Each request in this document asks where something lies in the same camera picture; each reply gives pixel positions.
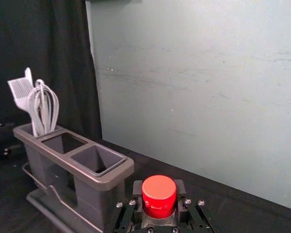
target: screw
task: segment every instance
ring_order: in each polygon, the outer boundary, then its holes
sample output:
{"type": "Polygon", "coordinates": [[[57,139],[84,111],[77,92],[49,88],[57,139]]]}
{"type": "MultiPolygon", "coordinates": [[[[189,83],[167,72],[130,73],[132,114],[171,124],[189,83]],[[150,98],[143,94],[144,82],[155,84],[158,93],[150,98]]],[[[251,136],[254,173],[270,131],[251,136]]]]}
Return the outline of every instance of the screw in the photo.
{"type": "Polygon", "coordinates": [[[129,201],[129,205],[135,205],[136,204],[136,200],[132,199],[129,201]]]}
{"type": "Polygon", "coordinates": [[[149,227],[149,228],[146,230],[146,233],[154,233],[154,229],[153,229],[153,227],[149,227]]]}
{"type": "Polygon", "coordinates": [[[184,201],[185,204],[191,204],[192,203],[192,200],[187,198],[185,201],[184,201]]]}
{"type": "Polygon", "coordinates": [[[179,230],[178,227],[173,227],[173,228],[172,228],[172,232],[173,232],[173,233],[179,233],[179,231],[180,231],[180,230],[179,230]]]}
{"type": "Polygon", "coordinates": [[[198,201],[198,205],[205,205],[205,201],[204,200],[199,200],[198,201]]]}
{"type": "Polygon", "coordinates": [[[121,208],[123,206],[123,203],[122,202],[118,202],[117,204],[116,204],[116,207],[117,208],[121,208]]]}

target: red cap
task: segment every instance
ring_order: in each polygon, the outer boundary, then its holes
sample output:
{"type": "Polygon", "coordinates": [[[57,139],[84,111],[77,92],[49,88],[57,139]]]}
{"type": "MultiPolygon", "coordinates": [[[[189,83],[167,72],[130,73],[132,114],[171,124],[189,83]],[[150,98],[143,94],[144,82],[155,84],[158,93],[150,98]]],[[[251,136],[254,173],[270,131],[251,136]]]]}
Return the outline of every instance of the red cap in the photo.
{"type": "Polygon", "coordinates": [[[151,176],[142,183],[143,207],[150,217],[171,216],[175,210],[176,197],[176,184],[167,176],[151,176]]]}

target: black tabletop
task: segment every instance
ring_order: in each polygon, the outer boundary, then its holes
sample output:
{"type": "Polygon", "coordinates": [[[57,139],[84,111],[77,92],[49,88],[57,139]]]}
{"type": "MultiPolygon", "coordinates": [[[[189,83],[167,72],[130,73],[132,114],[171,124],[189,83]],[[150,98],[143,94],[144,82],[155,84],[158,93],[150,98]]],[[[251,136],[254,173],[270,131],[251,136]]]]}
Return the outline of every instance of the black tabletop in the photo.
{"type": "MultiPolygon", "coordinates": [[[[100,143],[135,161],[135,172],[126,179],[127,195],[134,180],[163,174],[183,180],[190,197],[205,200],[224,233],[291,233],[291,209],[111,143],[100,143]]],[[[26,195],[36,189],[21,169],[26,161],[25,155],[0,161],[0,233],[59,233],[26,201],[26,195]]]]}

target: black fabric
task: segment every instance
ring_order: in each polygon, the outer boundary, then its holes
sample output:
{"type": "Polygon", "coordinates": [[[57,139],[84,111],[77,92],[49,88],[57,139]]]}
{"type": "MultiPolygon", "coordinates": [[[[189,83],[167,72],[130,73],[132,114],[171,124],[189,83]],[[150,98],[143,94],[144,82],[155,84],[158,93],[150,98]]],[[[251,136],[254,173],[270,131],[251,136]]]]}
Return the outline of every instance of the black fabric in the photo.
{"type": "MultiPolygon", "coordinates": [[[[291,233],[291,209],[208,180],[174,166],[104,141],[135,161],[135,172],[126,179],[126,194],[134,180],[155,174],[182,179],[190,197],[204,199],[223,233],[291,233]]],[[[0,233],[59,233],[60,231],[29,202],[26,195],[36,189],[21,170],[26,155],[0,161],[0,233]]]]}
{"type": "Polygon", "coordinates": [[[59,124],[101,138],[85,2],[0,0],[0,119],[20,112],[6,81],[26,67],[57,94],[59,124]]]}

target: black curtain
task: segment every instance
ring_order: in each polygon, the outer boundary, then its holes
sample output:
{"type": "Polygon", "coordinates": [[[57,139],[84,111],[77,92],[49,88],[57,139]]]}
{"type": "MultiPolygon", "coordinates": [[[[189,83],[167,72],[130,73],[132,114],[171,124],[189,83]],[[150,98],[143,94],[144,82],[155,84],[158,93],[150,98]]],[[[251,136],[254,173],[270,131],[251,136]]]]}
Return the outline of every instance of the black curtain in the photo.
{"type": "Polygon", "coordinates": [[[26,67],[57,94],[60,125],[101,139],[84,1],[0,0],[0,119],[20,113],[6,81],[26,67]]]}

